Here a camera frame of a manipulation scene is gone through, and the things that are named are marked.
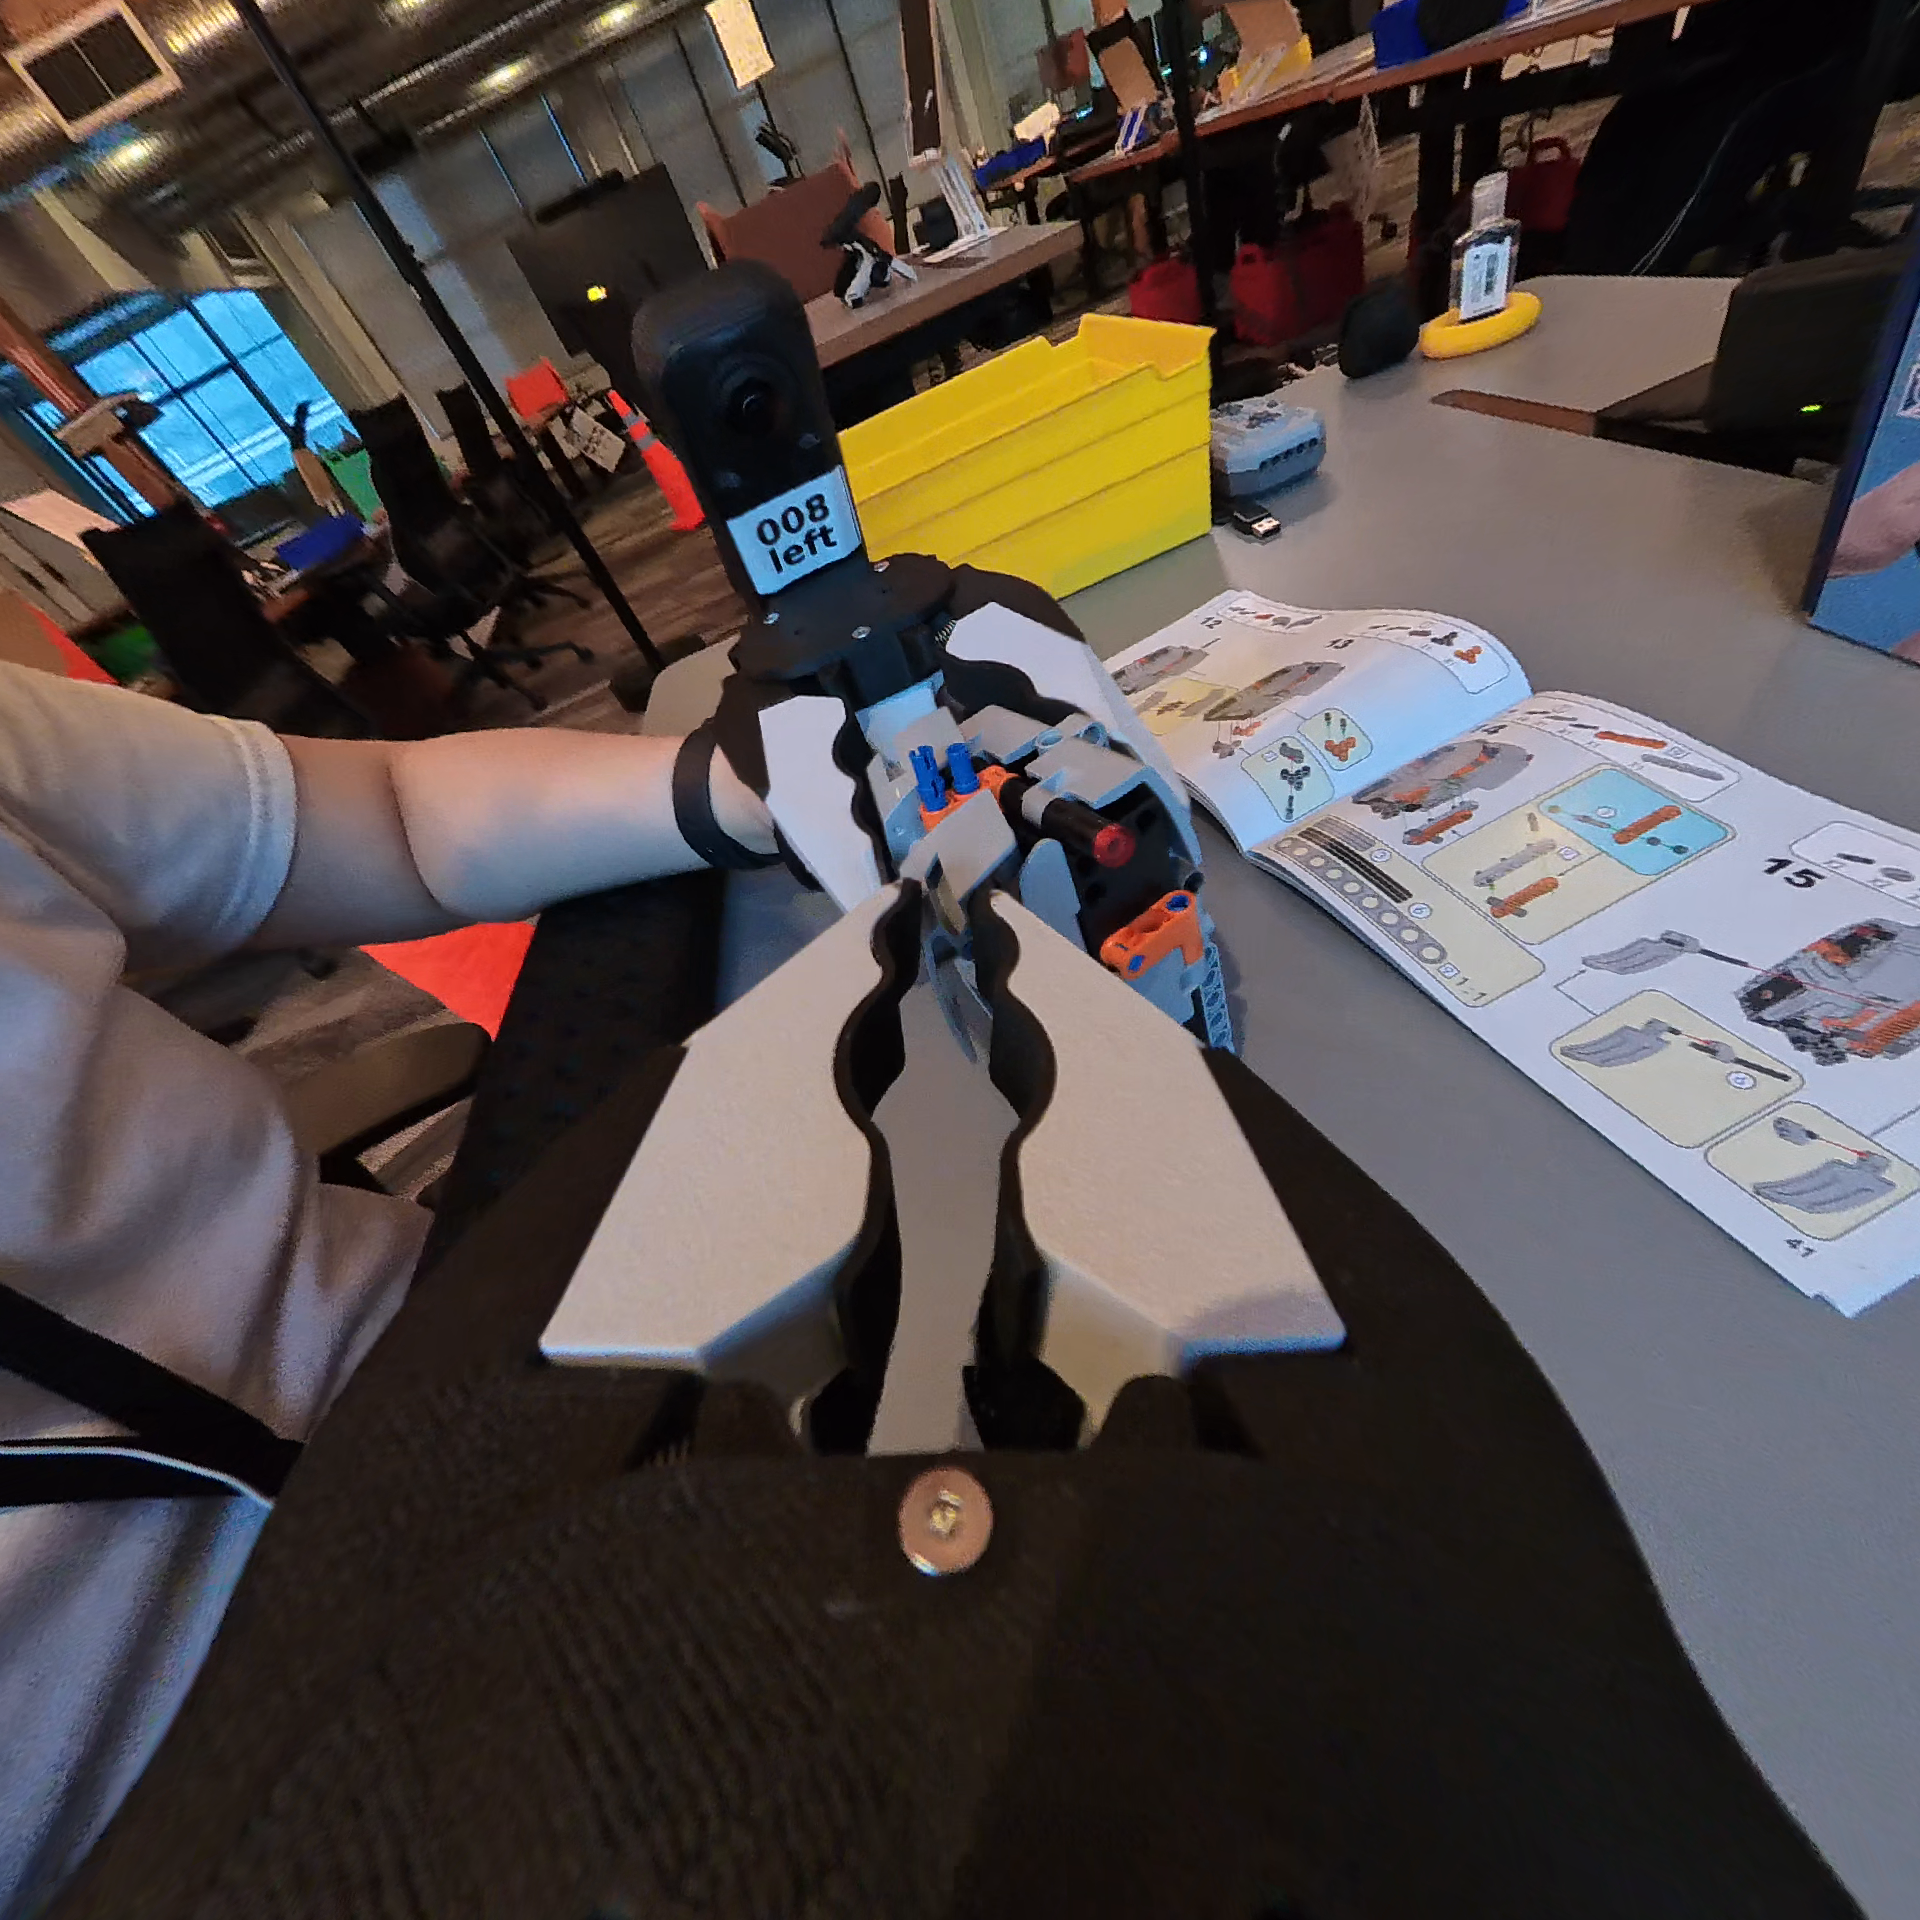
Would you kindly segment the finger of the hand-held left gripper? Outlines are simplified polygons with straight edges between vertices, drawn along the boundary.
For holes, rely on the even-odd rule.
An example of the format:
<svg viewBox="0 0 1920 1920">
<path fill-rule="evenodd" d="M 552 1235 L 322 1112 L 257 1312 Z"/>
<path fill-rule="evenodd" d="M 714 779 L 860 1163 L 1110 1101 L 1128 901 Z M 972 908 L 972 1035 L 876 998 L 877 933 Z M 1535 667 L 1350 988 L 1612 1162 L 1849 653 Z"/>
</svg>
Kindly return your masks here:
<svg viewBox="0 0 1920 1920">
<path fill-rule="evenodd" d="M 854 711 L 823 693 L 778 700 L 758 708 L 758 743 L 782 848 L 842 915 L 861 908 L 894 878 L 894 856 Z"/>
<path fill-rule="evenodd" d="M 1127 736 L 1128 707 L 1092 648 L 1034 616 L 988 603 L 944 636 L 944 691 L 968 725 L 988 708 L 1056 727 L 1084 712 L 1110 736 Z"/>
</svg>

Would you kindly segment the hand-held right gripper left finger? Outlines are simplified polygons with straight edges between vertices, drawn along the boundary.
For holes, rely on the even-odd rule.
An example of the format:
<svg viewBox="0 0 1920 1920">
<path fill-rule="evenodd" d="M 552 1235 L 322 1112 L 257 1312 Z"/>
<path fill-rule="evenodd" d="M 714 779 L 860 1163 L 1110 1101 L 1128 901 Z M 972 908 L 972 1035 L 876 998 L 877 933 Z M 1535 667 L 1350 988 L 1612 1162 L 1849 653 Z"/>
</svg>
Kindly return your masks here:
<svg viewBox="0 0 1920 1920">
<path fill-rule="evenodd" d="M 673 1051 L 540 1351 L 766 1384 L 870 1426 L 896 1334 L 876 1108 L 905 1062 L 924 892 L 885 885 Z"/>
</svg>

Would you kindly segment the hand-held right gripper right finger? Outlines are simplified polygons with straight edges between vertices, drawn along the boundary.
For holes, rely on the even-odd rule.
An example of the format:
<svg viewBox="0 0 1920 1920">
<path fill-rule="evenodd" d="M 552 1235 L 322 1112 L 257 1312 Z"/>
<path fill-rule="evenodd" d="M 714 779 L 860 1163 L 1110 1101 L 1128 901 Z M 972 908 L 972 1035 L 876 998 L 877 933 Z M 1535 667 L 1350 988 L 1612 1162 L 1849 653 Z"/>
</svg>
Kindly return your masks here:
<svg viewBox="0 0 1920 1920">
<path fill-rule="evenodd" d="M 1220 1091 L 1229 1051 L 1008 894 L 977 901 L 977 986 L 1015 1112 L 977 1307 L 983 1423 L 1098 1423 L 1135 1378 L 1344 1341 Z"/>
</svg>

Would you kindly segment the grey brick robot model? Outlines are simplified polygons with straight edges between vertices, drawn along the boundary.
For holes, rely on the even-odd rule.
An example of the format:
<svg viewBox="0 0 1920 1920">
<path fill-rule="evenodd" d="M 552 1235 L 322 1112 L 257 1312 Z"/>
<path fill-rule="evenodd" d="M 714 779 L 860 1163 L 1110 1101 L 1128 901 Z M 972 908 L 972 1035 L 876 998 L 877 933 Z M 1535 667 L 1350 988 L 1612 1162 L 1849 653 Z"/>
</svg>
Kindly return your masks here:
<svg viewBox="0 0 1920 1920">
<path fill-rule="evenodd" d="M 988 1037 L 968 904 L 1008 894 L 1199 1043 L 1233 1051 L 1202 866 L 1168 779 L 1095 717 L 944 707 L 872 744 L 894 870 L 917 879 L 924 976 L 962 1051 Z"/>
</svg>

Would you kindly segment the person's left forearm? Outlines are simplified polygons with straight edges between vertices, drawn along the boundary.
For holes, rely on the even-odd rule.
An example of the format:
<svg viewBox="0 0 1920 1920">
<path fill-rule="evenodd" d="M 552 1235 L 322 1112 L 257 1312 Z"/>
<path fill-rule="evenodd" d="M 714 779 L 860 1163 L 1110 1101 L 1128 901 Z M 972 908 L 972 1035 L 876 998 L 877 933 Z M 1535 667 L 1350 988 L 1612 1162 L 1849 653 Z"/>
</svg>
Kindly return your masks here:
<svg viewBox="0 0 1920 1920">
<path fill-rule="evenodd" d="M 650 736 L 496 730 L 426 740 L 282 739 L 294 854 L 261 950 L 511 923 L 552 902 L 692 874 Z"/>
</svg>

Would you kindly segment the orange traffic cone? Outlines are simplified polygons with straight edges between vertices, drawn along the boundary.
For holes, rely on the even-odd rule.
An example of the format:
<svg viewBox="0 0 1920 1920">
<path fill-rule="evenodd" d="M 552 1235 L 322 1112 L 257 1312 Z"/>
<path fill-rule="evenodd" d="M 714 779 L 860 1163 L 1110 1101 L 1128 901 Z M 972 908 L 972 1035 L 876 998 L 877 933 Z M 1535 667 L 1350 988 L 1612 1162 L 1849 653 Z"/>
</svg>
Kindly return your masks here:
<svg viewBox="0 0 1920 1920">
<path fill-rule="evenodd" d="M 672 511 L 673 533 L 692 533 L 705 526 L 704 507 L 688 480 L 681 460 L 664 446 L 647 416 L 630 407 L 612 387 L 606 392 L 621 431 L 638 448 L 647 472 L 650 472 L 664 504 Z"/>
</svg>

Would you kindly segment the black wristband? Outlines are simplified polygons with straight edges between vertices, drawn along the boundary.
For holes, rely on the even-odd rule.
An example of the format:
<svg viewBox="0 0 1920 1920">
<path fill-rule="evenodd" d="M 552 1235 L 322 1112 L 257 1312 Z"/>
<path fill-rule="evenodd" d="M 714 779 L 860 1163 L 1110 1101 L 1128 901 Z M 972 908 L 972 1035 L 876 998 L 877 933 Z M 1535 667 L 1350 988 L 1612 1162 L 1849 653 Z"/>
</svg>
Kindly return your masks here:
<svg viewBox="0 0 1920 1920">
<path fill-rule="evenodd" d="M 749 874 L 749 870 L 766 870 L 776 864 L 762 869 L 736 869 L 727 864 L 727 848 L 717 842 L 713 832 L 713 816 L 709 814 L 705 803 L 705 770 L 709 770 L 709 733 L 717 736 L 717 727 L 713 719 L 698 725 L 697 730 L 688 731 L 678 744 L 678 754 L 673 757 L 673 767 L 669 778 L 669 797 L 673 806 L 676 829 L 685 848 L 698 856 L 713 870 L 719 874 Z"/>
</svg>

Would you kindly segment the white black handheld device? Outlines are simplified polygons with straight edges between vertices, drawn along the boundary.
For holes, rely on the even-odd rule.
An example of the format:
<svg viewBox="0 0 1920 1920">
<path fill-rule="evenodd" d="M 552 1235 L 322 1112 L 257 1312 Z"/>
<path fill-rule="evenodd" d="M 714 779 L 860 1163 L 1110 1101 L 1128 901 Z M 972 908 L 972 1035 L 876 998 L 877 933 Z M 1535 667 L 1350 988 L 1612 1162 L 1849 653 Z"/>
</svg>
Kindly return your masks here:
<svg viewBox="0 0 1920 1920">
<path fill-rule="evenodd" d="M 917 282 L 911 264 L 877 243 L 864 226 L 879 203 L 879 183 L 860 184 L 823 230 L 823 246 L 840 250 L 831 293 L 847 309 L 856 311 L 868 296 L 894 278 Z"/>
</svg>

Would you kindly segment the yellow plastic bin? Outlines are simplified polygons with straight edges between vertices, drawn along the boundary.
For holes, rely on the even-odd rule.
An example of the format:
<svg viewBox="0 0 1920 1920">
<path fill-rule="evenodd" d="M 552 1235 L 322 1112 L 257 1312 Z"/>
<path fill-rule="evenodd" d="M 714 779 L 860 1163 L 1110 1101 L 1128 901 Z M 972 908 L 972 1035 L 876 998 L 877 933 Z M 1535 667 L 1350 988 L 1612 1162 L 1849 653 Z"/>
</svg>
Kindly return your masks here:
<svg viewBox="0 0 1920 1920">
<path fill-rule="evenodd" d="M 924 552 L 1056 602 L 1212 528 L 1212 330 L 1085 316 L 839 437 L 876 560 Z"/>
</svg>

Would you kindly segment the black monitor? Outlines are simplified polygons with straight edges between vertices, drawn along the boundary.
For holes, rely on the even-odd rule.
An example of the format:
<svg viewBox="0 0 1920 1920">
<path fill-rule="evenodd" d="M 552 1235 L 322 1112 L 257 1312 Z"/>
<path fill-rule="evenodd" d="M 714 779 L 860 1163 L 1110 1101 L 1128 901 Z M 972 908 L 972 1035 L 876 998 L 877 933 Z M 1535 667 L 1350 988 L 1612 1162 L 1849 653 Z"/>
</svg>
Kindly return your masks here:
<svg viewBox="0 0 1920 1920">
<path fill-rule="evenodd" d="M 594 179 L 544 207 L 509 251 L 562 348 L 588 355 L 620 390 L 636 379 L 639 309 L 711 269 L 662 165 Z"/>
</svg>

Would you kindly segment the grey background table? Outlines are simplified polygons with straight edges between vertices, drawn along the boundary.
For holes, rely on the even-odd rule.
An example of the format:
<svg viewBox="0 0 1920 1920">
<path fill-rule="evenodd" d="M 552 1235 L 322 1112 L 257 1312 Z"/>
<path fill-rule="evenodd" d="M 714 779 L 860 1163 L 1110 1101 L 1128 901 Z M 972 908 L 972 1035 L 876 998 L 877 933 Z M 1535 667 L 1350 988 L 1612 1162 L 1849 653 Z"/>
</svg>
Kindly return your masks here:
<svg viewBox="0 0 1920 1920">
<path fill-rule="evenodd" d="M 849 364 L 1078 250 L 1078 224 L 994 228 L 983 244 L 953 260 L 919 262 L 911 278 L 894 272 L 887 286 L 868 293 L 860 307 L 820 294 L 807 301 L 807 327 L 817 362 L 823 371 Z"/>
</svg>

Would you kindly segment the black office chair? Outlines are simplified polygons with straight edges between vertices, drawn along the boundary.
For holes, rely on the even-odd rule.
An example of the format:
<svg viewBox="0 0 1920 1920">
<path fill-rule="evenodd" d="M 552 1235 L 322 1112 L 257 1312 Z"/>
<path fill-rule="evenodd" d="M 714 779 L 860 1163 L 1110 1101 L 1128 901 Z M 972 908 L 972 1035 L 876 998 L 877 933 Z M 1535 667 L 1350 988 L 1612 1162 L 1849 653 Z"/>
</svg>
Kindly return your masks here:
<svg viewBox="0 0 1920 1920">
<path fill-rule="evenodd" d="M 576 639 L 529 642 L 518 613 L 548 597 L 581 597 L 533 576 L 454 496 L 409 399 L 349 410 L 346 418 L 367 453 L 369 483 L 389 517 L 390 556 L 404 573 L 402 587 L 381 587 L 399 632 L 453 661 L 458 691 L 492 682 L 534 712 L 544 711 L 544 696 L 517 683 L 509 669 L 558 653 L 588 663 L 592 648 Z"/>
<path fill-rule="evenodd" d="M 234 548 L 189 503 L 80 539 L 200 711 L 289 736 L 377 733 L 361 707 L 276 632 Z"/>
</svg>

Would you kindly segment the black pouch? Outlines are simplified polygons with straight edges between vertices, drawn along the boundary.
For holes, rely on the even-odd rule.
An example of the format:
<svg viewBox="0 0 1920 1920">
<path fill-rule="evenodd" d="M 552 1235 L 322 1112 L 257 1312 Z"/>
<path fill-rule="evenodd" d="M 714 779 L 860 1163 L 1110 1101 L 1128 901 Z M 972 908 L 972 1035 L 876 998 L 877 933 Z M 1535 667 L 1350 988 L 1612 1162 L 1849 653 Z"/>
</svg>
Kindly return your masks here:
<svg viewBox="0 0 1920 1920">
<path fill-rule="evenodd" d="M 1402 278 L 1367 286 L 1344 309 L 1334 334 L 1334 365 L 1365 379 L 1406 364 L 1418 344 L 1421 318 Z"/>
</svg>

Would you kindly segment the clear sanitizer bottle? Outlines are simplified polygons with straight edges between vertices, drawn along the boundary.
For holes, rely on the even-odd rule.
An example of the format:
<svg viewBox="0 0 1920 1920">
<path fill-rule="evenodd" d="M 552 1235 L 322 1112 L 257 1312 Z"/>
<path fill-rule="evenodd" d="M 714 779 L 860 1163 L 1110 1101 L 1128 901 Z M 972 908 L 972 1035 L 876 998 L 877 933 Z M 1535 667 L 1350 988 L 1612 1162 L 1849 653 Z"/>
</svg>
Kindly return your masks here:
<svg viewBox="0 0 1920 1920">
<path fill-rule="evenodd" d="M 1521 226 L 1506 206 L 1508 172 L 1496 167 L 1471 184 L 1466 221 L 1453 243 L 1446 311 L 1460 325 L 1504 311 Z"/>
</svg>

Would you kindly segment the blue robot kit box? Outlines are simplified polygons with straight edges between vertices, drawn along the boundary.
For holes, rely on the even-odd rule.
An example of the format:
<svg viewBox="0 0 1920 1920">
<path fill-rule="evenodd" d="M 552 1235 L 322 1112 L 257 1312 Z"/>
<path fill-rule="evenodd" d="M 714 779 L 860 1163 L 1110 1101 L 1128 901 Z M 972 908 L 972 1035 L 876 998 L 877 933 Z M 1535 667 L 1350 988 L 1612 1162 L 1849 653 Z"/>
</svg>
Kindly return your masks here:
<svg viewBox="0 0 1920 1920">
<path fill-rule="evenodd" d="M 1904 272 L 1837 466 L 1807 623 L 1918 663 L 1918 262 Z"/>
</svg>

